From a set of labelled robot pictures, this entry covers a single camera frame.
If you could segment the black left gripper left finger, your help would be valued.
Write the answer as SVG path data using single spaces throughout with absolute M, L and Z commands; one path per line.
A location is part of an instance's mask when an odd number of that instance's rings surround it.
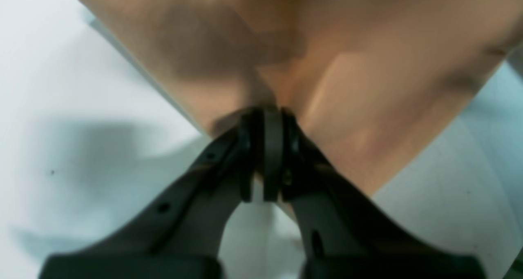
M 224 279 L 217 255 L 234 210 L 252 199 L 260 108 L 212 141 L 190 168 L 100 242 L 49 257 L 41 279 Z

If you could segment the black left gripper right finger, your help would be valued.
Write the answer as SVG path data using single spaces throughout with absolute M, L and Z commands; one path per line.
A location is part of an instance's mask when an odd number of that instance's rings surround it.
M 287 109 L 263 110 L 264 199 L 293 209 L 301 279 L 483 279 L 472 256 L 421 242 L 346 180 Z

